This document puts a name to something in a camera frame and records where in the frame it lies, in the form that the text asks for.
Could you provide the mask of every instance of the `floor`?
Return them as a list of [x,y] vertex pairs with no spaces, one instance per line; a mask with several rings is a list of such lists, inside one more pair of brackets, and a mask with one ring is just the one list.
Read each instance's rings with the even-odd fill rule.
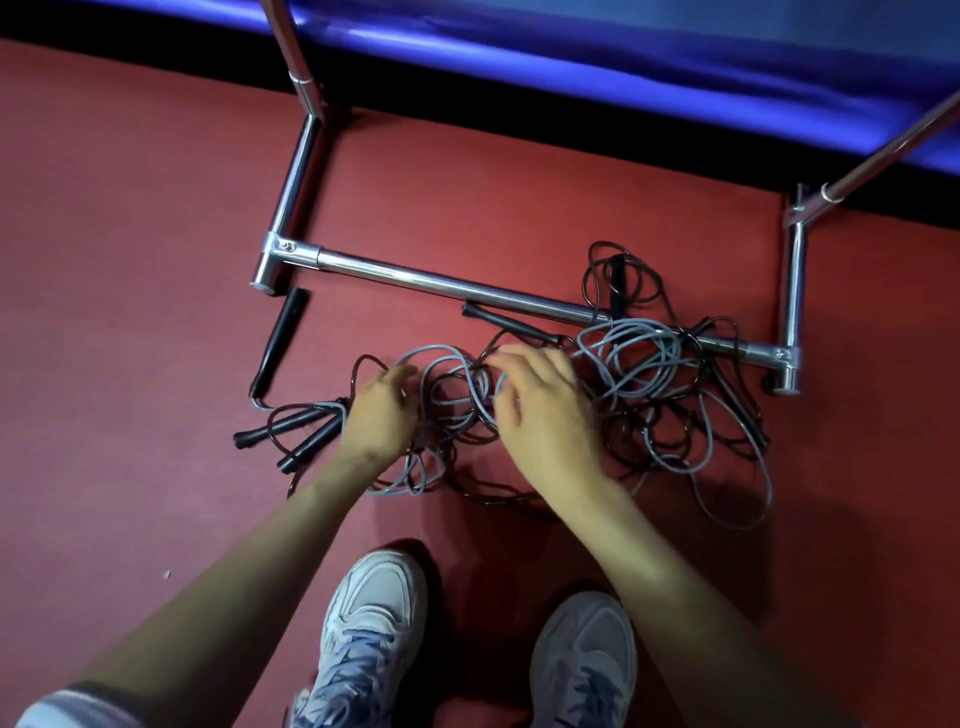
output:
[[[247,282],[300,125],[292,96],[0,42],[0,722],[67,680],[283,500],[245,399],[280,301]],[[660,270],[680,316],[771,335],[769,193],[362,113],[309,239],[578,300],[586,247]],[[840,212],[812,235],[804,393],[765,400],[774,512],[706,522],[682,482],[651,517],[873,728],[954,724],[960,692],[960,233]],[[312,304],[271,399],[346,392],[361,352],[492,334],[450,301],[305,274]],[[498,447],[479,476],[519,482]],[[317,657],[326,601],[366,550],[421,541],[444,584],[437,725],[523,719],[544,612],[602,574],[562,526],[452,494],[364,498],[239,722],[277,725]],[[635,719],[675,716],[651,670]]]

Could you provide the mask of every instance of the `hand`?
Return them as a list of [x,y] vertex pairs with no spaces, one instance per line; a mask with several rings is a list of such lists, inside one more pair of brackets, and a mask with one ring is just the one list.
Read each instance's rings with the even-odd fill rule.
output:
[[381,474],[410,446],[417,429],[417,398],[403,386],[417,367],[403,364],[380,372],[356,393],[339,455],[369,463]]
[[487,361],[507,378],[493,401],[500,439],[530,484],[557,496],[604,479],[593,412],[569,359],[510,344]]

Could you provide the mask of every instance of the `chrome bar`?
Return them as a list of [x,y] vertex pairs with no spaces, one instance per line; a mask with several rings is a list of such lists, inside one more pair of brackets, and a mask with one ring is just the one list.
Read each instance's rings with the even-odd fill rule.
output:
[[313,157],[315,150],[321,146],[317,142],[322,133],[323,124],[320,118],[307,114],[303,119],[303,126],[300,128],[300,139],[297,141],[293,159],[290,160],[287,178],[283,181],[283,188],[280,190],[280,199],[276,202],[276,210],[270,223],[270,230],[263,240],[260,258],[256,261],[256,269],[253,271],[253,279],[250,281],[250,285],[271,296],[276,294],[276,284],[282,262],[271,255],[273,240],[277,235],[295,234],[300,213],[298,206],[300,192],[306,186],[310,159]]
[[[806,195],[807,186],[798,184],[790,197],[789,209]],[[808,223],[791,225],[783,235],[782,271],[780,273],[780,328],[778,341],[787,349],[800,348],[800,331],[804,321],[804,288],[806,286],[806,227]],[[800,360],[777,370],[771,391],[775,395],[800,394]]]
[[303,57],[300,42],[297,40],[297,25],[286,0],[260,0],[260,4],[263,6],[263,12],[267,14],[270,28],[280,46],[280,53],[287,62],[290,80],[297,88],[297,95],[303,102],[303,107],[307,114],[318,116],[323,120],[324,97]]
[[[607,311],[595,312],[581,303],[566,303],[541,296],[519,293],[507,288],[497,288],[469,280],[440,276],[414,268],[405,268],[378,260],[336,253],[315,245],[291,240],[268,233],[267,246],[273,259],[328,273],[341,273],[366,280],[390,283],[416,291],[435,293],[459,301],[473,301],[483,305],[518,313],[527,313],[541,318],[561,321],[586,327],[593,323],[608,322]],[[736,357],[748,364],[780,370],[789,366],[799,367],[799,350],[749,341],[735,341],[722,336],[697,336],[697,341],[708,352],[721,356]]]
[[880,172],[919,147],[936,133],[960,119],[960,91],[934,107],[921,119],[860,162],[845,177],[825,184],[818,192],[797,201],[783,213],[783,226],[811,223],[832,207],[842,203],[857,188],[869,182]]

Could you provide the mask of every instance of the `white sneaker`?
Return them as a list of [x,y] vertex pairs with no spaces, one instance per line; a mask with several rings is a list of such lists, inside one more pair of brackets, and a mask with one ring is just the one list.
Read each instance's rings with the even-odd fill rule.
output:
[[326,610],[320,672],[294,725],[389,726],[423,641],[426,605],[426,578],[411,556],[383,549],[354,564]]
[[626,612],[612,596],[580,592],[537,638],[531,728],[622,728],[635,684],[636,644]]

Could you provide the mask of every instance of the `person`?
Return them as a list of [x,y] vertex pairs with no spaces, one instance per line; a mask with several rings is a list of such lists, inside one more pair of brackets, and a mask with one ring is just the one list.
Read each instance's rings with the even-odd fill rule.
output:
[[[764,643],[606,477],[590,404],[558,351],[505,346],[494,413],[522,475],[587,547],[619,595],[581,593],[550,618],[530,667],[535,728],[620,728],[636,681],[634,628],[689,726],[854,726]],[[20,728],[218,726],[239,715],[350,507],[412,440],[416,368],[357,394],[340,447],[312,484],[182,593],[31,706]],[[390,724],[426,621],[420,567],[367,554],[324,620],[316,683],[296,728]]]

